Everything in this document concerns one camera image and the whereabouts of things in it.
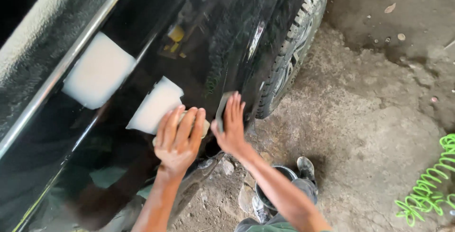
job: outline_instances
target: green air hose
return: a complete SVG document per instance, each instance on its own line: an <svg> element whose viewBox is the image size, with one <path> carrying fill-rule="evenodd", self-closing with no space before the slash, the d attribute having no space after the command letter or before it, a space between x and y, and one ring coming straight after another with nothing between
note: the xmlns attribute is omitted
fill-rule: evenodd
<svg viewBox="0 0 455 232"><path fill-rule="evenodd" d="M405 198L405 201L395 200L395 203L402 210L396 214L396 217L406 217L406 221L410 227L413 227L415 224L415 217L419 218L421 221L425 221L424 218L419 214L419 212L431 212L435 209L435 212L438 215L443 215L444 212L439 206L441 202L447 203L453 209L455 209L455 204L450 200L451 197L455 199L455 194L449 194L444 198L444 194L439 191L433 192L436 188L435 182L441 183L441 179L448 179L449 176L441 171L442 168L445 168L449 171L455 171L448 163L455 163L455 134L449 134L445 137L442 137L439 140L439 143L444 148L445 152L441 154L439 162L433 166L433 168L428 168L425 174L420 176L420 179L417 180L417 186L413 187L413 193Z"/></svg>

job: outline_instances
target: shoe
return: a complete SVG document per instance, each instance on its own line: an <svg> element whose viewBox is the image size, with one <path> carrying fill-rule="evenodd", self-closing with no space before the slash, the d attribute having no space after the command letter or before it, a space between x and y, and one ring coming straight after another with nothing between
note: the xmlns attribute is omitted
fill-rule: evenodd
<svg viewBox="0 0 455 232"><path fill-rule="evenodd" d="M259 220L259 223L265 224L270 220L268 215L266 214L266 206L262 201L258 198L258 196L253 196L253 211L256 215L256 218Z"/></svg>
<svg viewBox="0 0 455 232"><path fill-rule="evenodd" d="M300 178L309 179L310 181L316 184L316 178L314 176L314 166L308 158L304 156L299 157L299 159L297 159L297 167L300 171Z"/></svg>

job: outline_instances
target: pants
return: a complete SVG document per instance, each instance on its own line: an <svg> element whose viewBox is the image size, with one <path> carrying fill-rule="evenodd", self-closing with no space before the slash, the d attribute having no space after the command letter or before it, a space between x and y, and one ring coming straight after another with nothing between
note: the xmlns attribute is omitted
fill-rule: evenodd
<svg viewBox="0 0 455 232"><path fill-rule="evenodd" d="M313 202L313 204L316 204L318 202L318 196L316 195L316 186L309 179L295 179L292 181L292 184L294 184L301 191L303 191L308 196L308 198ZM284 222L287 222L287 220L285 220L284 217L280 213L278 213L264 225ZM253 218L246 218L237 225L234 232L246 232L251 226L257 225L262 224L260 224Z"/></svg>

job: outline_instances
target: hand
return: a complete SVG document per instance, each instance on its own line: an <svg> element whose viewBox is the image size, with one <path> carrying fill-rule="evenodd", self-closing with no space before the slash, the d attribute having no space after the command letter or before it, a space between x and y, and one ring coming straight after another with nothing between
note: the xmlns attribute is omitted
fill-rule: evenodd
<svg viewBox="0 0 455 232"><path fill-rule="evenodd" d="M158 171L165 172L171 178L185 175L201 145L205 109L190 108L178 124L184 110L185 106L181 105L166 113L156 133L155 154L161 159Z"/></svg>
<svg viewBox="0 0 455 232"><path fill-rule="evenodd" d="M247 147L243 136L243 109L245 102L241 102L242 96L235 92L229 97L224 111L224 132L220 133L216 120L212 121L210 129L217 138L218 145L228 154L237 157Z"/></svg>

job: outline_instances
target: concrete floor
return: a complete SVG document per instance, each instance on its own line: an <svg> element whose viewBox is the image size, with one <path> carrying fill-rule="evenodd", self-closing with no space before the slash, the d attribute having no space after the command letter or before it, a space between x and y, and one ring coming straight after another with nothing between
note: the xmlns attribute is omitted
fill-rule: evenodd
<svg viewBox="0 0 455 232"><path fill-rule="evenodd" d="M435 231L449 214L410 229L394 200L455 131L455 46L442 50L455 38L455 0L329 0L327 11L294 87L247 140L270 163L313 161L318 207L335 231ZM224 164L234 172L221 163L171 231L228 232L251 216L254 181L234 159Z"/></svg>

